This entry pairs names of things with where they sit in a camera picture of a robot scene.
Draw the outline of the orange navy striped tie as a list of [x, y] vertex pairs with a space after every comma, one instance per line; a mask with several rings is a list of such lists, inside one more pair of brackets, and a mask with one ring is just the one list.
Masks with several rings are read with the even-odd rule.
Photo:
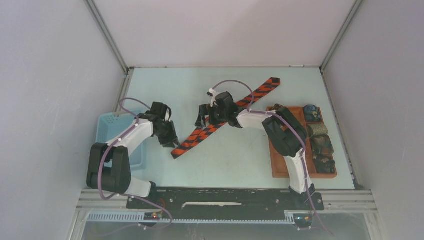
[[[281, 84], [281, 79], [276, 77], [269, 78], [266, 82], [264, 82], [261, 86], [259, 86], [255, 91], [253, 91], [253, 96], [250, 94], [245, 98], [236, 102], [236, 104], [245, 109], [253, 100], [253, 103], [256, 103], [261, 98], [268, 95], [270, 92], [275, 90]], [[185, 140], [180, 146], [176, 147], [171, 155], [174, 160], [184, 155], [189, 150], [193, 149], [197, 145], [199, 145], [202, 141], [206, 140], [209, 136], [215, 133], [219, 128], [224, 126], [225, 123], [221, 123], [219, 125], [211, 125], [209, 123], [209, 114], [207, 109], [206, 116], [206, 127], [196, 127], [193, 133]]]

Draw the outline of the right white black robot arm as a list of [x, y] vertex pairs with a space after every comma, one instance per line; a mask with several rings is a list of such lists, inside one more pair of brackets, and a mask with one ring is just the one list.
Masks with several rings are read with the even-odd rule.
[[308, 134], [301, 122], [284, 106], [271, 111], [258, 111], [251, 108], [256, 97], [251, 94], [247, 106], [234, 102], [229, 92], [210, 89], [211, 102], [199, 106], [197, 127], [206, 125], [209, 117], [211, 125], [228, 123], [230, 126], [246, 129], [255, 128], [266, 132], [274, 149], [284, 157], [289, 172], [291, 204], [304, 209], [311, 202], [312, 181], [306, 166], [306, 139]]

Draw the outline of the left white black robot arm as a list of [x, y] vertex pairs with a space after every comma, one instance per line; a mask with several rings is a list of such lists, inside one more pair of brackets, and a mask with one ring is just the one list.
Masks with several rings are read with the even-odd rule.
[[137, 196], [145, 208], [153, 208], [158, 194], [154, 183], [132, 176], [130, 157], [148, 138], [157, 137], [164, 148], [179, 144], [172, 110], [161, 102], [153, 102], [145, 113], [134, 116], [128, 128], [106, 143], [96, 142], [90, 149], [86, 184], [91, 189], [119, 195]]

